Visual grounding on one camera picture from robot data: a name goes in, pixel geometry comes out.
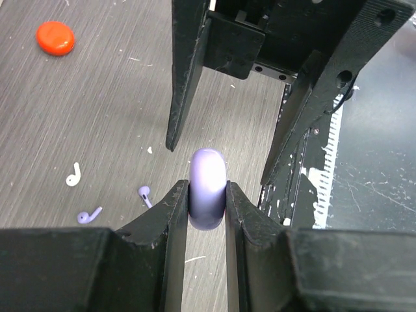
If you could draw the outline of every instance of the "purple earbud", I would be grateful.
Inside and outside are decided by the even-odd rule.
[[[147,186],[143,186],[143,187],[140,187],[137,192],[140,195],[140,197],[144,200],[144,203],[146,204],[146,206],[148,206],[148,208],[152,208],[153,205],[151,204],[149,200],[150,188]]]
[[[194,153],[189,170],[189,220],[203,231],[220,225],[226,208],[226,164],[219,151]]]

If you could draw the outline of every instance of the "dark surface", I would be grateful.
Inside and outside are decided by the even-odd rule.
[[[415,235],[306,229],[287,236],[310,310],[416,310]]]
[[[344,106],[329,228],[416,231],[416,29],[360,73]]]
[[[0,310],[88,306],[92,276],[114,236],[109,229],[0,231]]]

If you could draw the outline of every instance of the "screw hole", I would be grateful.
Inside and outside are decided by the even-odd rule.
[[[384,27],[384,26],[389,25],[394,20],[395,17],[396,17],[396,12],[394,10],[391,10],[390,8],[387,8],[377,14],[376,19],[374,20],[374,23],[376,24],[377,27]]]
[[[344,70],[337,76],[337,87],[342,89],[352,80],[352,73],[349,70]]]

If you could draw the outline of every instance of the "gray wooden table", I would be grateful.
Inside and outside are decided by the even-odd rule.
[[[35,41],[44,21],[68,24],[77,39],[65,57]],[[174,153],[164,147],[172,92],[169,0],[4,0],[0,7],[0,226],[117,229],[158,202],[198,148],[220,150],[228,177],[257,203],[282,86],[205,69]],[[81,166],[81,181],[65,178]],[[183,311],[226,311],[224,227],[189,227]]]

